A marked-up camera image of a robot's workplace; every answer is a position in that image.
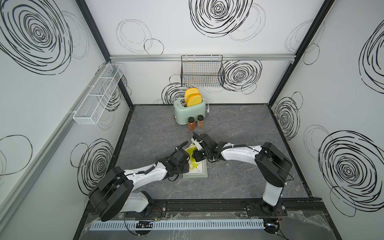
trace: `mint green toaster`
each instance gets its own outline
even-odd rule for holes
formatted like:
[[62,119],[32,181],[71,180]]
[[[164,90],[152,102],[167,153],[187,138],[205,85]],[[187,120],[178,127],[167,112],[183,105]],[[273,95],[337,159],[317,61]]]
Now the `mint green toaster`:
[[205,117],[205,105],[207,104],[206,100],[203,99],[201,103],[190,107],[184,107],[183,103],[181,102],[182,100],[183,99],[176,99],[173,103],[175,119],[178,124],[187,124],[189,117],[193,117],[195,121],[197,121],[198,115],[203,115],[203,117]]

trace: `gray marble floor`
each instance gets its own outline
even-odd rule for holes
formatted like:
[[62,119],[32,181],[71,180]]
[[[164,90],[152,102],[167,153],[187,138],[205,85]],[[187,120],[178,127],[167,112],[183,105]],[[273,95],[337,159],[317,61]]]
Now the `gray marble floor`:
[[[167,156],[175,146],[190,141],[192,133],[187,125],[178,125],[173,115],[173,106],[136,106],[116,165],[122,169],[143,167],[154,163],[156,156]],[[266,105],[210,106],[204,128],[195,131],[207,133],[216,142],[251,146],[271,142],[289,156]],[[145,190],[154,199],[262,197],[265,180],[257,166],[240,161],[207,164],[207,179],[180,176],[175,182],[152,182],[135,191]],[[295,180],[288,182],[282,197],[307,197],[294,166],[290,173]]]

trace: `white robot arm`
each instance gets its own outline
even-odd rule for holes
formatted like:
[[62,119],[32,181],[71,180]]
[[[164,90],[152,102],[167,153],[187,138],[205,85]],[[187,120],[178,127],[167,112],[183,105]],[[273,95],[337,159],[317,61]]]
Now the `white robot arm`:
[[[269,212],[274,212],[292,166],[290,160],[274,145],[268,142],[251,147],[228,142],[217,144],[207,134],[196,133],[191,140],[197,147],[192,155],[197,162],[204,159],[209,162],[237,160],[257,165],[266,179],[261,204],[269,208]],[[131,191],[150,182],[188,172],[190,155],[182,149],[187,143],[177,146],[171,155],[156,159],[154,164],[124,171],[120,167],[112,168],[89,193],[89,199],[101,220],[107,221],[119,212],[149,213],[152,210],[151,197],[145,191]]]

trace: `bread slice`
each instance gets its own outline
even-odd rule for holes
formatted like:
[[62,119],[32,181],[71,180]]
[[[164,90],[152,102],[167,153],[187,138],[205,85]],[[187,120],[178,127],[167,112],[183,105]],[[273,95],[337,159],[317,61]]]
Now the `bread slice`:
[[197,88],[188,88],[185,91],[184,97],[189,98],[191,95],[197,94],[197,93],[199,93],[199,90]]
[[193,95],[189,96],[189,98],[187,99],[187,107],[190,107],[190,106],[202,103],[202,102],[203,102],[203,98],[202,98],[201,94],[198,94],[198,93],[193,94]]

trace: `red wire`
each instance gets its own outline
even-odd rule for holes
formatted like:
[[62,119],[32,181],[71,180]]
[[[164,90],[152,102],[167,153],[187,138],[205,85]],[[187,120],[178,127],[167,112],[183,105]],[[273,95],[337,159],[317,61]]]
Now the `red wire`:
[[281,211],[279,209],[277,209],[277,210],[279,211],[279,213],[281,215],[281,220],[282,220],[283,219],[283,215],[282,215],[282,213],[281,213]]
[[161,209],[159,207],[155,207],[154,209],[152,209],[152,211],[156,211],[156,209],[158,209],[160,211],[160,214],[162,213]]

